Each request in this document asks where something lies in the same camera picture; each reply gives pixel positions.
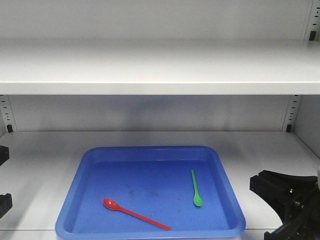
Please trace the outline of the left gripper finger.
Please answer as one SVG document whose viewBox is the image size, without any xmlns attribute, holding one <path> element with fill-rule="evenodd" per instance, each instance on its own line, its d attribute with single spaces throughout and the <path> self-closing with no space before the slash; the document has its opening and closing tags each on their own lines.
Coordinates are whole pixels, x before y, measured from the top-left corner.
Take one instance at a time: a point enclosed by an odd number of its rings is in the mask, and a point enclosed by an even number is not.
<svg viewBox="0 0 320 240">
<path fill-rule="evenodd" d="M 0 195 L 0 218 L 2 218 L 13 207 L 12 195 L 10 193 Z"/>
<path fill-rule="evenodd" d="M 0 165 L 4 164 L 10 159 L 10 151 L 7 146 L 0 146 Z"/>
</svg>

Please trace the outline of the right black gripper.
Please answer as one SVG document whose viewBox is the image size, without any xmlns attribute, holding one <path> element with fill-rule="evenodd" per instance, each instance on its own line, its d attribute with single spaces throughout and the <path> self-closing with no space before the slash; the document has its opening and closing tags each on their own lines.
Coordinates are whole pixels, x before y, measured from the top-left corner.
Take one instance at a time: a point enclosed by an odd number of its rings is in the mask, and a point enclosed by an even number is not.
<svg viewBox="0 0 320 240">
<path fill-rule="evenodd" d="M 314 240 L 320 229 L 320 190 L 316 176 L 263 170 L 249 180 L 249 189 L 279 216 L 282 225 L 265 232 L 265 240 Z M 309 191 L 302 195 L 295 192 Z"/>
</svg>

